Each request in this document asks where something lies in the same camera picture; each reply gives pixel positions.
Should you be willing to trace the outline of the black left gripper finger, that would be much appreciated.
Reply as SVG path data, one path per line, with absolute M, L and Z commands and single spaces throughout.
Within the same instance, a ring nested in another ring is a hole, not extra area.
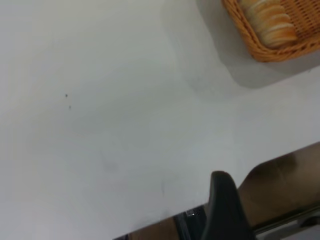
M 233 178 L 214 171 L 210 178 L 208 215 L 204 240 L 254 240 L 256 238 L 243 210 Z

